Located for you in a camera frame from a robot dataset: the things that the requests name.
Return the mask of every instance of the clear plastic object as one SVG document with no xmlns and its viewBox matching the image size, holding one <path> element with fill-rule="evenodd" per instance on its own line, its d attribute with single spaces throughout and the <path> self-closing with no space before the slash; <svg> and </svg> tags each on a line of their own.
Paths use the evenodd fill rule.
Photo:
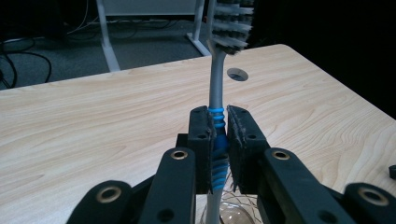
<svg viewBox="0 0 396 224">
<path fill-rule="evenodd" d="M 200 224 L 205 224 L 206 208 L 202 213 Z M 233 178 L 231 172 L 227 174 L 227 181 L 221 196 L 219 224 L 260 224 L 262 218 L 257 208 L 257 196 L 241 194 L 239 189 L 233 192 Z"/>
</svg>

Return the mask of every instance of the black object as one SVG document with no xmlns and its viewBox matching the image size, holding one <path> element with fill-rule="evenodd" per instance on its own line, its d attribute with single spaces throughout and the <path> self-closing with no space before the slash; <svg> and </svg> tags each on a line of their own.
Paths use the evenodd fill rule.
<svg viewBox="0 0 396 224">
<path fill-rule="evenodd" d="M 12 71 L 12 82 L 10 82 L 11 84 L 8 84 L 8 82 L 4 78 L 4 74 L 0 71 L 0 81 L 3 82 L 3 84 L 6 86 L 6 88 L 8 88 L 8 89 L 15 88 L 17 86 L 18 77 L 19 77 L 17 67 L 14 64 L 14 62 L 8 57 L 9 55 L 24 54 L 24 55 L 35 56 L 35 57 L 45 60 L 49 67 L 49 71 L 47 73 L 45 82 L 47 83 L 50 80 L 50 75 L 52 73 L 52 64 L 51 64 L 50 60 L 41 54 L 37 54 L 37 53 L 33 53 L 33 52 L 25 52 L 26 50 L 32 48 L 35 45 L 35 41 L 33 40 L 33 38 L 32 38 L 32 42 L 33 42 L 33 44 L 30 45 L 28 48 L 18 49 L 18 50 L 6 50 L 6 48 L 5 48 L 6 43 L 0 41 L 0 56 L 4 56 L 5 61 L 8 63 L 8 65 L 10 66 L 11 71 Z"/>
<path fill-rule="evenodd" d="M 45 36 L 65 37 L 64 20 L 58 0 L 2 0 L 0 40 Z"/>
<path fill-rule="evenodd" d="M 396 1 L 255 2 L 250 48 L 288 45 L 396 119 Z"/>
<path fill-rule="evenodd" d="M 396 165 L 391 165 L 389 167 L 389 177 L 392 179 L 396 179 Z"/>
<path fill-rule="evenodd" d="M 191 111 L 189 133 L 163 154 L 154 177 L 133 188 L 99 184 L 67 223 L 193 223 L 195 194 L 210 191 L 207 154 L 215 132 L 206 111 Z M 228 106 L 228 112 L 233 180 L 242 193 L 257 194 L 265 223 L 396 223 L 396 198 L 388 192 L 365 183 L 349 184 L 344 194 L 326 188 L 295 154 L 270 147 L 248 111 Z"/>
</svg>

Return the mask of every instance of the bolt hole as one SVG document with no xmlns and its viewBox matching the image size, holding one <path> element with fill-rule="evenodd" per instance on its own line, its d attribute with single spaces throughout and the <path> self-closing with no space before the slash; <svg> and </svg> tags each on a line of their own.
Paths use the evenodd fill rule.
<svg viewBox="0 0 396 224">
<path fill-rule="evenodd" d="M 168 222 L 168 221 L 172 220 L 174 216 L 175 216 L 175 214 L 171 209 L 163 209 L 162 211 L 160 211 L 158 213 L 157 218 L 161 222 Z"/>
<path fill-rule="evenodd" d="M 230 68 L 227 70 L 227 75 L 235 81 L 248 80 L 248 73 L 240 68 Z"/>
<path fill-rule="evenodd" d="M 116 186 L 110 186 L 99 190 L 96 194 L 96 200 L 99 203 L 112 203 L 121 195 L 121 189 Z"/>
<path fill-rule="evenodd" d="M 389 200 L 375 189 L 359 188 L 358 193 L 368 203 L 378 206 L 387 206 L 389 204 Z"/>
<path fill-rule="evenodd" d="M 337 217 L 328 211 L 319 211 L 318 216 L 325 223 L 337 223 Z"/>
<path fill-rule="evenodd" d="M 282 152 L 282 151 L 274 151 L 272 153 L 273 157 L 277 158 L 278 160 L 286 161 L 290 159 L 289 154 Z"/>
<path fill-rule="evenodd" d="M 171 157 L 173 158 L 173 159 L 175 159 L 175 160 L 184 160 L 184 159 L 186 159 L 186 157 L 188 156 L 189 154 L 186 152 L 186 151 L 174 151 L 172 154 L 171 154 Z"/>
</svg>

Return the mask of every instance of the wooden table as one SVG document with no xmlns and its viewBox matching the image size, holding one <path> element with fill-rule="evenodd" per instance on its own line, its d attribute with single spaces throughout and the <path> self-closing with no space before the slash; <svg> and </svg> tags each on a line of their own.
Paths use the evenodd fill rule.
<svg viewBox="0 0 396 224">
<path fill-rule="evenodd" d="M 367 182 L 396 196 L 396 122 L 287 46 L 227 57 L 224 104 L 249 110 L 273 147 L 324 185 Z M 156 172 L 208 103 L 210 57 L 0 91 L 0 223 L 65 223 L 93 186 Z M 198 197 L 197 218 L 205 206 Z"/>
</svg>

